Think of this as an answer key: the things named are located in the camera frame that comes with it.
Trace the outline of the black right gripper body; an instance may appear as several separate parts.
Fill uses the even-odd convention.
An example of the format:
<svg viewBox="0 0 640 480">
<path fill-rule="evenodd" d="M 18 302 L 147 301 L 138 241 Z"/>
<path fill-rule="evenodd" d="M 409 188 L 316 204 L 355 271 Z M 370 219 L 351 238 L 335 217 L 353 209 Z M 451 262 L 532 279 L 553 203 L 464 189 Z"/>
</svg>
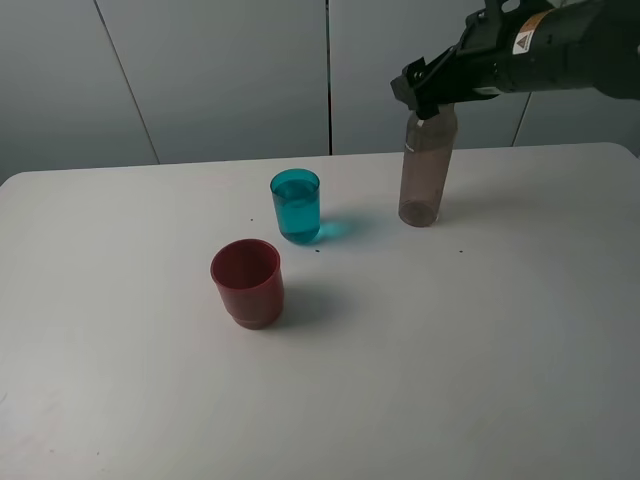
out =
<svg viewBox="0 0 640 480">
<path fill-rule="evenodd" d="M 556 6 L 521 1 L 508 12 L 502 1 L 466 19 L 449 67 L 453 103 L 502 94 L 583 89 L 591 85 L 578 54 L 600 13 L 598 1 Z"/>
</svg>

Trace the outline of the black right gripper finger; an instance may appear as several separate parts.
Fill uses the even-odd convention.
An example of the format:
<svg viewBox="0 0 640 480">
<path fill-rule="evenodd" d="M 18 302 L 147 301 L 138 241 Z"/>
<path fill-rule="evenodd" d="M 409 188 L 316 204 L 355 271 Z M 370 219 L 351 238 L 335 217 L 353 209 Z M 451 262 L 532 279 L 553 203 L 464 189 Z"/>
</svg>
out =
<svg viewBox="0 0 640 480">
<path fill-rule="evenodd" d="M 441 106 L 495 97 L 495 88 L 478 84 L 475 74 L 457 56 L 455 47 L 429 63 L 421 57 L 408 64 L 390 86 L 395 99 L 419 119 L 435 117 Z"/>
</svg>

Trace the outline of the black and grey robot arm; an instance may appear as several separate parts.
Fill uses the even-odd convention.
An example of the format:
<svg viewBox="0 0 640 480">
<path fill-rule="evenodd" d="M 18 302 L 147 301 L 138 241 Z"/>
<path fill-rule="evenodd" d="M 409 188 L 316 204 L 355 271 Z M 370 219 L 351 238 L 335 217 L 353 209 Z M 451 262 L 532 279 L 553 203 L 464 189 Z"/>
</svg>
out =
<svg viewBox="0 0 640 480">
<path fill-rule="evenodd" d="M 502 94 L 593 88 L 639 97 L 639 4 L 584 1 L 553 7 L 522 1 L 504 11 L 488 1 L 469 15 L 458 43 L 418 59 L 392 80 L 394 97 L 421 119 L 442 105 Z"/>
</svg>

